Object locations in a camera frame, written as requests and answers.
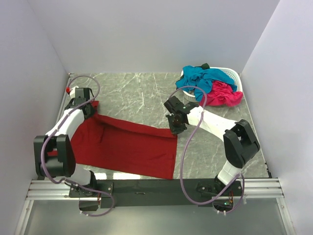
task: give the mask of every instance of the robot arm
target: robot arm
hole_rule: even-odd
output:
[[[259,142],[246,120],[239,122],[229,120],[203,110],[198,104],[192,102],[184,105],[175,96],[169,98],[164,106],[171,113],[167,118],[173,134],[186,130],[186,124],[197,126],[204,111],[200,128],[220,138],[225,146],[227,160],[215,178],[220,188],[240,173],[245,164],[260,150]]]
[[[73,88],[69,93],[72,99],[65,107],[64,114],[58,123],[44,136],[37,136],[34,139],[35,166],[37,175],[45,176],[41,163],[41,148],[44,141],[55,129],[57,129],[65,116],[68,116],[75,107],[90,99],[89,93],[89,88]],[[93,116],[94,113],[95,110],[90,103],[75,110],[69,115],[62,127],[48,142],[45,149],[45,165],[52,177],[65,176],[80,185],[87,187],[92,186],[92,188],[94,187],[94,174],[76,164],[74,153],[70,144],[70,140],[80,124],[82,124],[84,120]]]

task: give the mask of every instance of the black metal bar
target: black metal bar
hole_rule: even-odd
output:
[[[185,179],[184,186],[188,195],[195,201],[204,202],[217,194],[214,179]],[[97,180],[99,190],[112,192],[116,207],[128,206],[168,206],[192,205],[183,194],[179,180]],[[223,194],[233,196],[242,193],[241,183],[234,182]],[[71,190],[70,197],[82,197]],[[101,208],[109,208],[111,199],[101,196]]]

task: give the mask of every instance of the blue cloth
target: blue cloth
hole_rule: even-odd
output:
[[[175,83],[177,88],[183,86],[196,86],[201,88],[202,90],[205,91],[205,93],[208,94],[212,90],[213,81],[217,80],[229,84],[234,92],[237,90],[237,86],[235,85],[234,80],[231,79],[222,70],[219,69],[203,70],[200,67],[185,66],[183,68],[183,71],[184,77]],[[196,101],[200,102],[202,100],[203,93],[200,90],[190,87],[183,88],[183,90],[186,92],[195,90],[194,93]]]

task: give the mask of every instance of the clothing pile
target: clothing pile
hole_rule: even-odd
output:
[[[238,105],[243,93],[237,92],[237,86],[233,79],[220,69],[211,69],[208,64],[200,67],[185,66],[183,68],[183,76],[176,82],[177,88],[183,86],[196,86],[203,89],[206,93],[206,104],[211,106]],[[184,91],[194,91],[196,101],[200,105],[204,103],[203,93],[194,88],[183,88]]]

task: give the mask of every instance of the pink cloth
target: pink cloth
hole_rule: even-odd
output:
[[[214,81],[212,86],[212,91],[206,95],[206,106],[217,106],[226,104],[227,106],[235,106],[240,104],[243,98],[242,92],[233,92],[230,85]],[[200,105],[203,105],[204,97],[202,98]]]

